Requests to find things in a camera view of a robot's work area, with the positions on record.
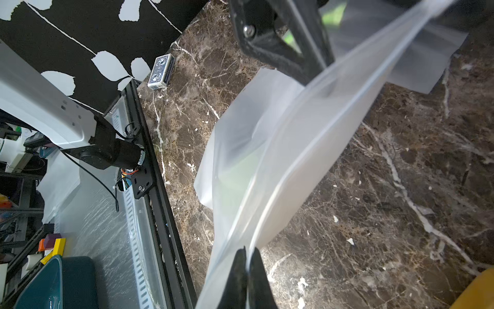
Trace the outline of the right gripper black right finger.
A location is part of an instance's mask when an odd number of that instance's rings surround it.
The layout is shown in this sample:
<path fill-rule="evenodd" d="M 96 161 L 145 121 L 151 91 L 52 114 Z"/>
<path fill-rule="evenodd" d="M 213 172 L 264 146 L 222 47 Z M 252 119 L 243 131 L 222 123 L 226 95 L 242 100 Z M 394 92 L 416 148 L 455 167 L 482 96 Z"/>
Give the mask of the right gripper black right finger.
<path fill-rule="evenodd" d="M 278 309 L 258 248 L 253 252 L 249 266 L 248 308 Z"/>

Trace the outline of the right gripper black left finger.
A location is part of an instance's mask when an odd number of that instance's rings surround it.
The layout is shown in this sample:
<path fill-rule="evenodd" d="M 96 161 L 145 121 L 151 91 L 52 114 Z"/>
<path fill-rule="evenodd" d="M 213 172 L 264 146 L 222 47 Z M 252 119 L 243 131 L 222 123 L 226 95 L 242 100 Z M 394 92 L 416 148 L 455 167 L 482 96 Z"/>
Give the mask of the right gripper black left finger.
<path fill-rule="evenodd" d="M 239 249 L 217 309 L 245 309 L 247 297 L 246 249 Z"/>

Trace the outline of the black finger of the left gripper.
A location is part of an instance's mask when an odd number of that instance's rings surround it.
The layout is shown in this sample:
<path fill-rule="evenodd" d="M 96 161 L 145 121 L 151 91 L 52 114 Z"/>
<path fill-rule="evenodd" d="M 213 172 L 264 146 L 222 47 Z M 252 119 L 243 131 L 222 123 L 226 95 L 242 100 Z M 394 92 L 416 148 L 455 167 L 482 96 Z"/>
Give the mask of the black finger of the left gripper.
<path fill-rule="evenodd" d="M 233 0 L 240 49 L 307 85 L 335 60 L 319 9 L 326 1 Z"/>

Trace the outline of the stack of clear zip-top bags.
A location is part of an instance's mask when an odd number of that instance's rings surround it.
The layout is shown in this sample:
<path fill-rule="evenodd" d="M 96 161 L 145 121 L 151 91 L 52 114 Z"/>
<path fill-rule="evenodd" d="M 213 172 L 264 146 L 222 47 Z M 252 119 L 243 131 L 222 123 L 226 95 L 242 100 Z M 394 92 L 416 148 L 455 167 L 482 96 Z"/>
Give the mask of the stack of clear zip-top bags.
<path fill-rule="evenodd" d="M 377 95 L 307 86 L 263 68 L 213 128 L 194 182 L 214 215 L 214 244 L 198 308 L 217 308 L 235 253 L 255 248 L 289 223 L 337 161 Z"/>

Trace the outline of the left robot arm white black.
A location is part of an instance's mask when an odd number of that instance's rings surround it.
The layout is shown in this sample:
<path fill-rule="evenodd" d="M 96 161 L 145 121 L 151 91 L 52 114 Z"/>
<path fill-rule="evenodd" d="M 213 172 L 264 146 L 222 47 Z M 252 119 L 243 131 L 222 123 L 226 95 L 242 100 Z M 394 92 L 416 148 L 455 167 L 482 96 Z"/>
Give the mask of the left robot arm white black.
<path fill-rule="evenodd" d="M 234 30 L 248 55 L 301 82 L 321 71 L 313 58 L 333 62 L 325 31 L 338 24 L 303 1 L 230 1 Z M 1 110 L 32 125 L 69 158 L 96 167 L 138 170 L 145 148 L 120 134 L 103 116 L 84 108 L 1 45 Z"/>

